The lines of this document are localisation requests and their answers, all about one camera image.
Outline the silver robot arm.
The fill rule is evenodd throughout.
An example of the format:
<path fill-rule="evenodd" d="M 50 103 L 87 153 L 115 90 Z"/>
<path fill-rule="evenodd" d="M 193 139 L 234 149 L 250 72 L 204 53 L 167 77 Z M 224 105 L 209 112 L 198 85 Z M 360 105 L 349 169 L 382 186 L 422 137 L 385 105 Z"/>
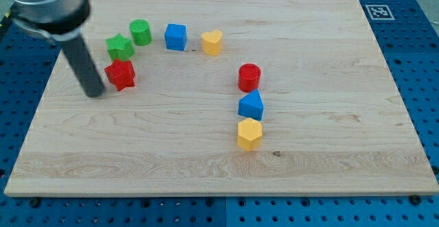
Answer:
<path fill-rule="evenodd" d="M 89 0 L 11 1 L 12 21 L 29 35 L 58 43 L 86 96 L 102 95 L 104 84 L 81 33 Z"/>

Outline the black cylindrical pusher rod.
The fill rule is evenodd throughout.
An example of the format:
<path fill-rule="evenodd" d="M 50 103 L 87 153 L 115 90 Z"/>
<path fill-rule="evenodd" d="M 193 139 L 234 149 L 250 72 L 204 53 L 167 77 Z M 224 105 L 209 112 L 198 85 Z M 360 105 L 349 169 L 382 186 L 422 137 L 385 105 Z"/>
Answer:
<path fill-rule="evenodd" d="M 101 96 L 105 87 L 83 37 L 62 41 L 60 46 L 85 95 Z"/>

